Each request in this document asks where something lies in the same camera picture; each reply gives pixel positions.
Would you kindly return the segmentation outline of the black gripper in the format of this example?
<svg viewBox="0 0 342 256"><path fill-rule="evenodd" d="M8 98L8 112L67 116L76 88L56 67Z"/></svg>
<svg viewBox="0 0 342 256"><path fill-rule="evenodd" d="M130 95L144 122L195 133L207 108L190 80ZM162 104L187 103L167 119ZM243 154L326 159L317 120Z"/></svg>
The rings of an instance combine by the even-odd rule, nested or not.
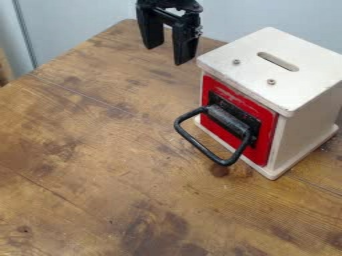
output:
<svg viewBox="0 0 342 256"><path fill-rule="evenodd" d="M136 0L136 18L143 43L152 49L164 43L163 24L172 26L174 60L184 64L196 55L202 5L195 0Z"/></svg>

